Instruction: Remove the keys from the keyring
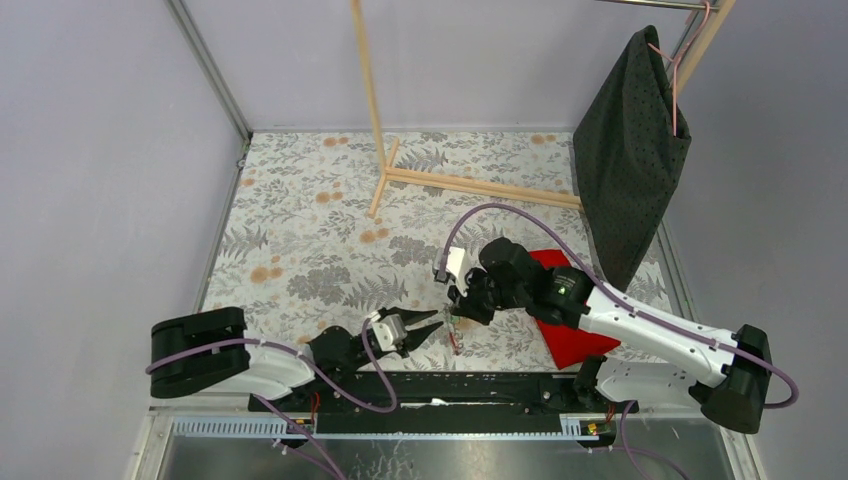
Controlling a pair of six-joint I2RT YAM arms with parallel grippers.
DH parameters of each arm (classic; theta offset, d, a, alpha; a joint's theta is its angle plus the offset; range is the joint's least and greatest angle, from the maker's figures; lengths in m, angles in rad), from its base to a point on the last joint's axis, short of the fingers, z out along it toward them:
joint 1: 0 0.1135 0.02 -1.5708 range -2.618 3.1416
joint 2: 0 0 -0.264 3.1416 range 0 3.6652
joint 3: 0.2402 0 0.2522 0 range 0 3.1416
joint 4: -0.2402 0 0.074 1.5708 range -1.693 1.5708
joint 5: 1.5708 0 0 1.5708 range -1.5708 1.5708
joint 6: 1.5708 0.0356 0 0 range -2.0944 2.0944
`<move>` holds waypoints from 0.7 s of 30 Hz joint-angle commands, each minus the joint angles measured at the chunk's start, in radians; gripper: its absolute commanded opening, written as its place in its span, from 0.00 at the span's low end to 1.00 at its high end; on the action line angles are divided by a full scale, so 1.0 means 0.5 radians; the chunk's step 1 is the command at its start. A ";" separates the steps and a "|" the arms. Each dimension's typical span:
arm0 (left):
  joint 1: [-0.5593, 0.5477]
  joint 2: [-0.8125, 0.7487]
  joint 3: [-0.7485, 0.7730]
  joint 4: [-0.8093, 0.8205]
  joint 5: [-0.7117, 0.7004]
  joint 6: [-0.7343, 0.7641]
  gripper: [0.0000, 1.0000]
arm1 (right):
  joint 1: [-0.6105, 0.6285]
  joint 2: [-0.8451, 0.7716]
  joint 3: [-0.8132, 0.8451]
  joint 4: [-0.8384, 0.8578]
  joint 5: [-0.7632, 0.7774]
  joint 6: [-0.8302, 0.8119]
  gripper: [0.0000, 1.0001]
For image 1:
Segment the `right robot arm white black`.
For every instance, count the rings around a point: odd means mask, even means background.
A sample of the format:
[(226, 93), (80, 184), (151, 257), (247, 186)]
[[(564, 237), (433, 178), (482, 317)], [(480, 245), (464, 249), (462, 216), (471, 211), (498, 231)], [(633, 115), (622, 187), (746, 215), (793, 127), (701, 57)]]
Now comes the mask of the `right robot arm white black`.
[(546, 267), (523, 246), (498, 238), (471, 266), (452, 247), (434, 263), (452, 314), (487, 325), (497, 311), (520, 309), (548, 325), (615, 339), (660, 358), (637, 366), (597, 356), (584, 361), (575, 402), (597, 412), (610, 401), (698, 407), (714, 423), (743, 434), (760, 430), (771, 373), (767, 334), (699, 324), (630, 299), (573, 266)]

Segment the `large keyring with red handle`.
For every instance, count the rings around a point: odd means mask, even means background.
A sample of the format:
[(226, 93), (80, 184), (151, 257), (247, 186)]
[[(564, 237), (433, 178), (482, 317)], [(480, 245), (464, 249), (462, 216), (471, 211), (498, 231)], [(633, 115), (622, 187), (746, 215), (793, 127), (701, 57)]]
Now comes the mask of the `large keyring with red handle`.
[(462, 334), (459, 330), (461, 317), (454, 315), (450, 306), (444, 308), (445, 324), (448, 329), (448, 340), (451, 346), (452, 353), (455, 356), (460, 356), (463, 351)]

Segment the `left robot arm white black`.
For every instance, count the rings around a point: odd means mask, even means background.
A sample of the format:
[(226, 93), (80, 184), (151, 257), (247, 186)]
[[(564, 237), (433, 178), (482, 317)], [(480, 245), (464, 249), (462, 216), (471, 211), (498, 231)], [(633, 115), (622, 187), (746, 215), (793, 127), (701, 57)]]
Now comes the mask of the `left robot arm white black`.
[(441, 327), (435, 314), (381, 308), (357, 333), (331, 326), (302, 346), (262, 337), (238, 307), (165, 320), (151, 329), (150, 394), (258, 394), (296, 411), (310, 393), (340, 385), (388, 355), (408, 357)]

